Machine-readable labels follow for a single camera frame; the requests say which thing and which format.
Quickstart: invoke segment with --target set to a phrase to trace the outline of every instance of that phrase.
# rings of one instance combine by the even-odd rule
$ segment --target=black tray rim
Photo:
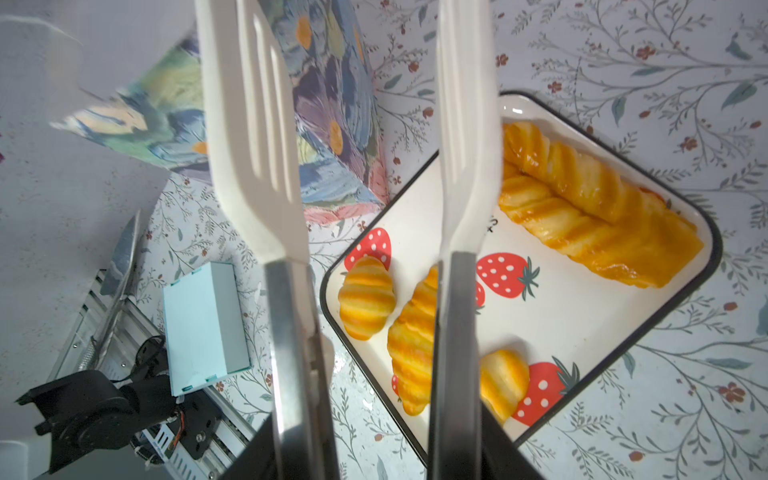
[[[549,422],[555,415],[557,415],[562,409],[564,409],[568,404],[573,401],[579,393],[583,392],[584,389],[587,388],[594,380],[596,380],[602,373],[611,365],[613,365],[617,360],[621,358],[622,355],[624,355],[635,343],[640,341],[640,339],[645,336],[646,333],[650,332],[664,317],[672,313],[672,311],[683,301],[685,300],[690,294],[692,294],[697,288],[699,288],[704,282],[706,282],[712,274],[717,270],[717,267],[720,265],[720,261],[723,256],[723,238],[720,235],[720,229],[715,224],[714,220],[707,215],[706,212],[704,212],[703,209],[701,209],[698,205],[696,205],[691,200],[688,200],[683,195],[679,194],[675,189],[672,187],[668,187],[665,184],[662,184],[656,177],[650,175],[646,170],[638,167],[633,161],[627,159],[624,155],[619,154],[618,152],[614,151],[611,147],[607,146],[603,141],[601,141],[599,138],[596,138],[594,135],[590,135],[586,131],[584,131],[581,127],[576,125],[574,122],[568,120],[563,115],[559,114],[557,111],[550,108],[548,105],[546,105],[543,101],[538,100],[536,97],[534,97],[533,94],[526,92],[526,91],[520,91],[520,90],[505,90],[502,91],[499,94],[499,97],[504,97],[508,95],[519,95],[522,96],[536,105],[538,105],[541,108],[544,108],[548,113],[554,115],[557,117],[560,121],[564,122],[567,126],[574,128],[576,131],[578,131],[580,134],[584,135],[589,140],[596,143],[599,147],[605,149],[609,154],[614,155],[619,160],[623,161],[628,166],[635,169],[639,174],[644,175],[646,178],[653,181],[655,184],[662,187],[664,190],[669,191],[672,193],[675,197],[677,197],[678,200],[688,204],[690,207],[695,209],[702,218],[707,222],[707,226],[710,229],[710,234],[712,235],[712,252],[710,254],[710,259],[707,262],[707,265],[704,266],[704,268],[693,278],[690,282],[688,282],[685,286],[683,286],[682,289],[680,289],[677,293],[675,293],[672,298],[670,298],[664,305],[662,305],[655,313],[650,315],[645,322],[643,322],[632,334],[630,334],[622,343],[620,343],[611,353],[609,353],[604,359],[602,359],[587,375],[583,376],[581,380],[574,386],[574,388],[571,389],[568,393],[565,394],[565,396],[560,399],[555,406],[550,409],[548,412],[546,412],[536,423],[534,423],[531,427],[529,427],[522,435],[520,435],[516,440],[513,441],[513,445],[516,448],[519,448],[523,443],[525,443],[531,436],[533,436],[545,423]],[[421,175],[424,173],[424,171],[432,164],[433,161],[438,157],[439,150],[436,151],[427,161],[422,165],[421,168],[416,172],[416,174],[411,178],[411,180],[408,181],[408,183],[403,186],[402,190],[395,195],[395,197],[384,207],[384,209],[376,215],[376,218],[374,218],[371,221],[371,224],[349,245],[349,248],[347,248],[344,253],[341,254],[341,256],[336,259],[335,262],[333,262],[333,265],[330,266],[330,268],[326,271],[326,273],[323,275],[323,280],[320,283],[320,308],[323,311],[323,315],[328,320],[328,323],[331,325],[333,330],[336,332],[336,335],[339,336],[339,339],[346,347],[347,351],[351,355],[351,357],[355,360],[355,363],[360,368],[360,371],[362,371],[362,374],[366,377],[368,382],[373,387],[374,391],[376,391],[376,395],[379,397],[379,399],[384,404],[385,408],[387,409],[387,412],[392,416],[392,419],[395,420],[395,423],[400,428],[400,431],[402,434],[406,437],[406,440],[411,445],[411,448],[413,448],[413,451],[417,454],[419,457],[419,460],[422,461],[422,464],[426,465],[427,462],[427,453],[426,450],[421,446],[419,443],[419,440],[413,435],[413,432],[411,432],[410,427],[406,424],[406,421],[404,418],[400,415],[400,412],[397,411],[397,408],[395,407],[395,404],[392,403],[392,401],[387,396],[384,389],[379,385],[378,381],[374,377],[373,373],[368,369],[366,364],[363,362],[360,355],[357,353],[357,350],[352,345],[352,343],[349,341],[349,338],[347,338],[346,333],[344,332],[344,328],[342,328],[341,325],[339,325],[335,320],[333,320],[333,315],[331,315],[328,304],[326,302],[326,291],[328,289],[328,280],[330,273],[335,270],[335,268],[339,265],[340,262],[343,261],[349,255],[352,250],[355,248],[355,245],[359,242],[361,238],[363,238],[365,235],[367,235],[371,230],[376,228],[376,224],[381,220],[389,211],[389,208],[394,205],[397,200],[413,185],[415,181],[421,177]]]

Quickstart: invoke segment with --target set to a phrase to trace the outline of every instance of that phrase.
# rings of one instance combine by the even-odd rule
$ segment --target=floral pattern
[[[536,92],[705,209],[724,253],[712,278],[521,451],[547,478],[764,478],[768,468],[768,11],[721,0],[492,3],[501,89]],[[434,0],[353,0],[379,104],[389,188],[437,149]],[[373,214],[310,223],[316,288]],[[270,409],[262,277],[213,191],[174,175],[142,237],[136,298],[202,262],[235,265],[254,368],[223,383],[254,425]],[[334,342],[342,478],[423,478],[354,360]]]
[[[307,220],[381,210],[389,194],[372,72],[349,0],[261,4],[293,81]],[[53,125],[210,183],[196,31],[116,97]]]

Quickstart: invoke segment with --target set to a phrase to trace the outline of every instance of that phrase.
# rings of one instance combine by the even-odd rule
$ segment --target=metal tong arm
[[[475,261],[474,253],[454,252],[448,265],[440,263],[429,415],[429,479],[466,480],[480,475]]]
[[[339,478],[312,272],[305,263],[265,266],[272,335],[275,452],[281,478]]]

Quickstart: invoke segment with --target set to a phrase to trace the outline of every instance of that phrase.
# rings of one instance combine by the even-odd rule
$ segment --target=glazed pastry
[[[505,161],[540,180],[586,214],[612,225],[648,221],[648,217],[658,214],[674,215],[657,195],[641,190],[570,145],[550,143],[531,122],[506,124],[504,130]]]
[[[498,350],[480,360],[480,396],[502,425],[518,409],[530,381],[528,364],[511,350]]]
[[[363,257],[346,274],[339,290],[341,321],[354,339],[368,340],[384,328],[395,311],[392,277],[375,257]]]
[[[435,348],[438,270],[413,291],[413,297],[389,327],[386,348],[398,377],[398,394],[408,415],[418,415],[432,395],[432,351]]]
[[[640,288],[662,287],[702,247],[684,223],[660,222],[654,229],[610,225],[513,167],[507,166],[505,174],[498,205],[507,217],[603,278]]]
[[[654,194],[529,122],[505,125],[504,178],[498,204],[510,220],[604,278],[662,287],[703,247]]]

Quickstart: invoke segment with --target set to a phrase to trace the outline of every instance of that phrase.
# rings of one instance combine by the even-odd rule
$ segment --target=tongs
[[[428,478],[479,478],[475,262],[502,181],[488,0],[441,0],[437,46],[443,214]]]
[[[197,31],[216,195],[265,270],[277,471],[338,478],[283,54],[257,0],[197,0]]]

